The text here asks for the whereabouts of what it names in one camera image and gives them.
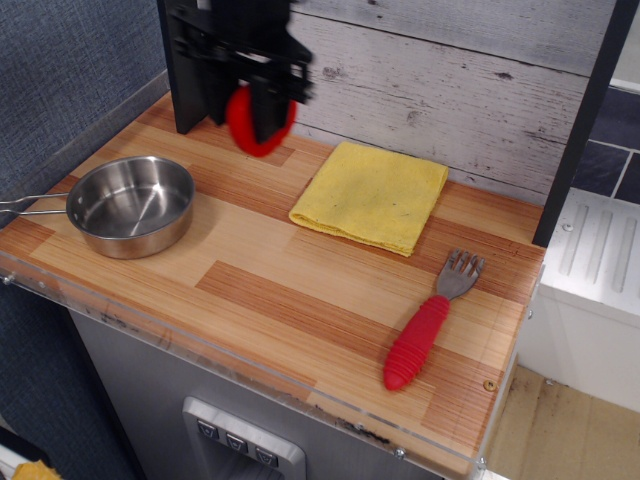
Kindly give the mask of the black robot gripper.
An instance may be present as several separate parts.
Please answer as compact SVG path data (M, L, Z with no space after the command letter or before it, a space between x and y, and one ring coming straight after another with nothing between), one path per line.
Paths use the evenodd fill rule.
M169 82L177 132L205 117L226 123L226 107L249 83L251 120L258 145L288 135L297 102L311 98L311 51L288 31L290 1L169 1L166 3Z

